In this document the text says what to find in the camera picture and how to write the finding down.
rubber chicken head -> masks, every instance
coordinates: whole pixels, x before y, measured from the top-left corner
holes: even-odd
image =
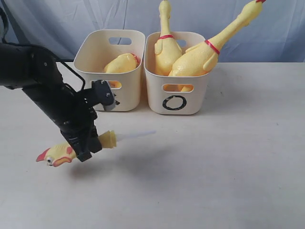
[[[37,157],[36,162],[46,161],[49,166],[58,167],[66,162],[71,163],[74,158],[76,158],[74,150],[65,142],[46,149]]]
[[[159,5],[160,17],[167,16],[168,19],[171,18],[172,7],[168,0],[162,0]]]

white fabric backdrop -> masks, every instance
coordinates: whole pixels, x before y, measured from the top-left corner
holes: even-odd
[[[250,0],[171,0],[172,31],[210,38]],[[160,0],[5,0],[31,43],[73,59],[99,29],[160,29]],[[305,0],[267,0],[263,12],[222,49],[220,62],[304,62]]]

white plastic basket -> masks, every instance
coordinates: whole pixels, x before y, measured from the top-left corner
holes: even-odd
[[[183,53],[205,38],[194,32],[172,32],[178,41],[186,42],[181,47]],[[146,75],[147,95],[149,107],[156,113],[163,115],[192,115],[198,112],[203,104],[208,74],[202,76],[169,77],[154,74],[155,54],[154,44],[160,37],[160,32],[153,33],[147,37],[144,55],[144,69]],[[191,92],[167,92],[163,89],[165,84],[191,84]]]
[[[118,44],[124,39],[130,44]],[[137,107],[141,97],[141,71],[143,67],[143,53],[145,35],[135,30],[98,30],[90,33],[81,45],[74,67],[86,81],[85,88],[90,88],[92,81],[118,81],[120,88],[112,88],[115,100],[118,102],[112,111],[130,111]],[[139,66],[127,73],[103,73],[103,69],[110,61],[123,53],[133,53],[140,60]],[[102,105],[94,107],[103,111]]]

red band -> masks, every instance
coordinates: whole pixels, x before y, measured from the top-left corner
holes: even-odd
[[[172,35],[164,35],[164,36],[162,36],[162,37],[160,37],[159,39],[165,39],[165,38],[173,38],[173,36]]]
[[[218,55],[220,54],[219,50],[212,43],[210,43],[208,40],[205,40],[204,42],[209,45],[215,51],[215,53]]]

robotic arm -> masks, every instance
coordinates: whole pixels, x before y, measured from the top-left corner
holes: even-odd
[[[102,104],[106,111],[115,107],[109,84],[97,80],[91,88],[84,89],[85,80],[48,49],[7,43],[8,20],[1,7],[0,16],[4,25],[0,43],[0,85],[11,90],[21,89],[57,125],[80,161],[91,158],[91,153],[102,150],[93,107]],[[63,82],[56,61],[82,80],[80,91]]]

